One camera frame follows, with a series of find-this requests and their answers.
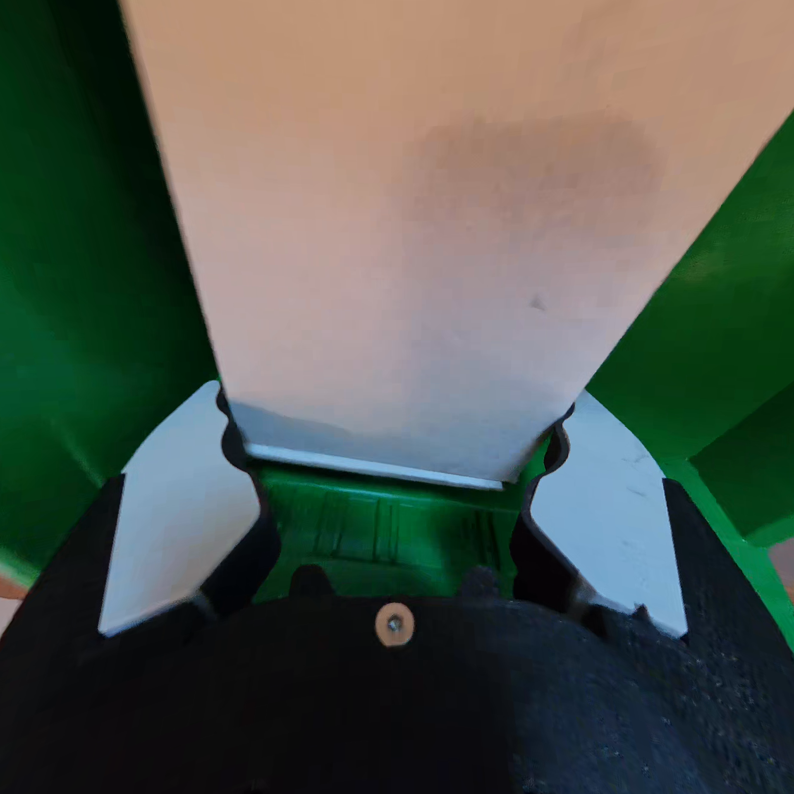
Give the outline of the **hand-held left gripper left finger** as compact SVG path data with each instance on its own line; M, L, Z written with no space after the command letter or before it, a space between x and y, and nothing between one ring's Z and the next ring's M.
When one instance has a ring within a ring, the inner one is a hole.
M246 608L281 541L221 383L204 383L169 414L122 473L100 634L183 604L208 620Z

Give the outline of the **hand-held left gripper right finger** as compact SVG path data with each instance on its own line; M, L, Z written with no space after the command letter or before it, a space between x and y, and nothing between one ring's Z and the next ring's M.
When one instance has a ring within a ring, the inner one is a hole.
M574 619L639 610L663 634L688 632L664 475L589 392L552 425L510 541L512 596Z

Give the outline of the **green plastic bin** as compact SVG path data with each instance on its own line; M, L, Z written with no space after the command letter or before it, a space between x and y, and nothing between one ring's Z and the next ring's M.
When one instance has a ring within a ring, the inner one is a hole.
M217 370L116 2L2 2L2 579L30 588L147 433ZM588 384L681 482L792 643L792 116ZM352 594L447 594L522 487L263 464L283 532Z

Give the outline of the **white cardboard box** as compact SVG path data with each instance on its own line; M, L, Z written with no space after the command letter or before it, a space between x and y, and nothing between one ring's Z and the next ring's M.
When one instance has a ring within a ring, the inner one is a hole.
M792 111L792 2L122 2L255 447L514 481Z

